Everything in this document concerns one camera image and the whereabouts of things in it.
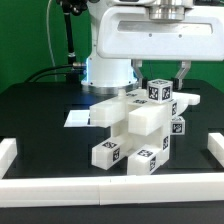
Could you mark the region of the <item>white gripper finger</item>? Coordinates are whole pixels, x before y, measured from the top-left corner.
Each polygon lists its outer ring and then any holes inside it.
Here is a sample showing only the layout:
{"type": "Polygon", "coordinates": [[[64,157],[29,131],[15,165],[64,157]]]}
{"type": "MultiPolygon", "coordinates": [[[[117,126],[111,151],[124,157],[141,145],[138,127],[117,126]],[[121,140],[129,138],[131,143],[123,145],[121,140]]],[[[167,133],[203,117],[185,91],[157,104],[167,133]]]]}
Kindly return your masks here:
{"type": "Polygon", "coordinates": [[[182,61],[180,63],[180,68],[175,77],[173,78],[173,89],[174,90],[181,90],[183,87],[183,80],[187,73],[191,68],[190,61],[182,61]]]}
{"type": "Polygon", "coordinates": [[[140,68],[142,67],[142,61],[137,59],[131,60],[131,66],[133,68],[133,71],[138,79],[138,86],[142,89],[147,88],[148,79],[143,76],[140,68]]]}

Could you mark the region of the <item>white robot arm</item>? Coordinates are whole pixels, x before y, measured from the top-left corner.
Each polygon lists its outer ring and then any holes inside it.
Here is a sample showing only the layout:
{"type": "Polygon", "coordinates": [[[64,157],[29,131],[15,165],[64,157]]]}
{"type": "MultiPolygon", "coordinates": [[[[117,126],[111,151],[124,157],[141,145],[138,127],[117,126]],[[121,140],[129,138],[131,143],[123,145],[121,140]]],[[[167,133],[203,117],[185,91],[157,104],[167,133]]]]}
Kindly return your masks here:
{"type": "Polygon", "coordinates": [[[144,60],[179,61],[177,88],[193,61],[224,60],[224,6],[194,0],[88,0],[92,50],[82,84],[99,93],[141,83],[144,60]]]}

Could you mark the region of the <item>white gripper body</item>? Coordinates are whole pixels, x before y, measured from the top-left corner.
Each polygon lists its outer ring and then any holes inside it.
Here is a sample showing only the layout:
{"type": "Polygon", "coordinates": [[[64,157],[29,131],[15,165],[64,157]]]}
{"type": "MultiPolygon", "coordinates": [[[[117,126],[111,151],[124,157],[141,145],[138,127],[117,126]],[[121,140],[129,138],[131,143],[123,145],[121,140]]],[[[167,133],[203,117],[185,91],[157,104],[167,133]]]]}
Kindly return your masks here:
{"type": "Polygon", "coordinates": [[[100,23],[97,52],[117,59],[222,61],[224,7],[196,6],[178,22],[152,20],[145,7],[111,7],[100,23]]]}

